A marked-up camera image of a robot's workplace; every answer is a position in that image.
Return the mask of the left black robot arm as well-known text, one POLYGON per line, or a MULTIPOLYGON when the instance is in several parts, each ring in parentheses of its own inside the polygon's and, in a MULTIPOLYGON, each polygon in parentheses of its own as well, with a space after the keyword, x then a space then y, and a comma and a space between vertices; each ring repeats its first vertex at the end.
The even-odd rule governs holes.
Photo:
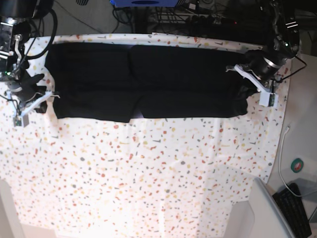
POLYGON ((261 50, 246 53, 249 69, 256 78, 268 81, 287 60, 297 57, 300 31, 317 30, 315 0, 271 0, 266 8, 271 30, 261 50))

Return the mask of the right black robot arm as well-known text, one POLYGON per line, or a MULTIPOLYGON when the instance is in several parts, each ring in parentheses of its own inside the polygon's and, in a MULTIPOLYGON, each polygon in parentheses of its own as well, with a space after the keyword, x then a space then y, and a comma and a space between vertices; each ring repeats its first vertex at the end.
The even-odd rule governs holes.
POLYGON ((26 69, 28 61, 42 57, 52 46, 57 32, 57 15, 53 10, 52 0, 2 0, 0 2, 0 81, 6 83, 12 95, 20 103, 27 104, 44 95, 44 87, 37 83, 43 74, 30 77, 26 69), (31 44, 40 35, 34 19, 42 19, 47 14, 53 18, 51 38, 46 47, 37 55, 28 55, 31 46, 25 49, 25 43, 36 35, 31 44))

